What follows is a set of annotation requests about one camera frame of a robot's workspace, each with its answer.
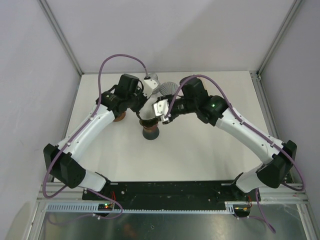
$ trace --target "robotic manipulator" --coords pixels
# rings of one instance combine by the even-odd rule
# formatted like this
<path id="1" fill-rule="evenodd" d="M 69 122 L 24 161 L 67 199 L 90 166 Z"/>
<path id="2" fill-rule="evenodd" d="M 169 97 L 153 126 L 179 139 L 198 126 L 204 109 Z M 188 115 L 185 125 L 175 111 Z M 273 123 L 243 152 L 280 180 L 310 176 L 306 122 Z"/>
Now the robotic manipulator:
<path id="1" fill-rule="evenodd" d="M 135 76 L 123 74 L 120 77 L 118 85 L 114 85 L 111 90 L 102 93 L 101 104 L 96 115 L 92 117 L 92 113 L 98 104 L 98 100 L 96 100 L 96 104 L 93 106 L 92 111 L 83 121 L 84 123 L 85 121 L 90 120 L 89 124 L 81 130 L 76 138 L 69 141 L 70 137 L 81 128 L 83 123 L 75 129 L 70 136 L 67 136 L 57 145 L 53 146 L 48 144 L 44 148 L 45 164 L 48 169 L 52 160 L 62 147 L 65 144 L 68 145 L 57 162 L 53 165 L 50 174 L 71 189 L 82 187 L 99 192 L 104 186 L 109 185 L 110 181 L 106 177 L 80 166 L 78 162 L 81 156 L 92 140 L 107 125 L 117 118 L 121 118 L 127 109 L 131 109 L 134 113 L 137 113 L 138 116 L 145 103 L 148 100 L 152 100 L 150 97 L 159 87 L 157 79 L 149 78 L 140 81 Z M 195 113 L 198 119 L 203 123 L 210 124 L 226 131 L 252 150 L 262 163 L 248 172 L 240 173 L 234 179 L 230 187 L 234 189 L 233 192 L 235 197 L 239 194 L 243 195 L 249 193 L 251 190 L 264 185 L 271 188 L 279 187 L 292 167 L 291 162 L 284 154 L 244 124 L 235 120 L 226 101 L 218 95 L 208 95 L 208 92 L 200 79 L 193 78 L 188 81 L 182 87 L 182 92 L 183 96 L 175 100 L 171 112 L 167 117 L 169 105 L 174 96 L 169 94 L 158 97 L 151 105 L 155 119 L 165 125 L 171 123 L 179 115 Z M 243 121 L 255 127 L 235 108 L 233 108 L 233 110 Z M 289 140 L 287 143 L 284 143 L 277 138 L 263 133 L 261 130 L 259 131 L 278 146 L 282 145 L 282 149 L 293 159 L 295 158 L 297 145 L 294 142 Z"/>

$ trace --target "wall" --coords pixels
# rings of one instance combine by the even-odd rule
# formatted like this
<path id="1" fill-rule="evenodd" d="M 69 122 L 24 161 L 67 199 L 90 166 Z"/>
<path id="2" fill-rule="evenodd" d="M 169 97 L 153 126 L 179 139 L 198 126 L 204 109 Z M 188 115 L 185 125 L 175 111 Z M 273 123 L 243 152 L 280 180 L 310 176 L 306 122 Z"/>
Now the wall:
<path id="1" fill-rule="evenodd" d="M 307 0 L 262 73 L 279 134 L 297 143 L 296 162 L 320 223 L 320 1 Z"/>
<path id="2" fill-rule="evenodd" d="M 0 2 L 0 239 L 21 239 L 79 76 L 35 0 Z"/>
<path id="3" fill-rule="evenodd" d="M 48 0 L 84 73 L 256 70 L 293 0 Z M 134 61 L 105 73 L 141 72 Z"/>

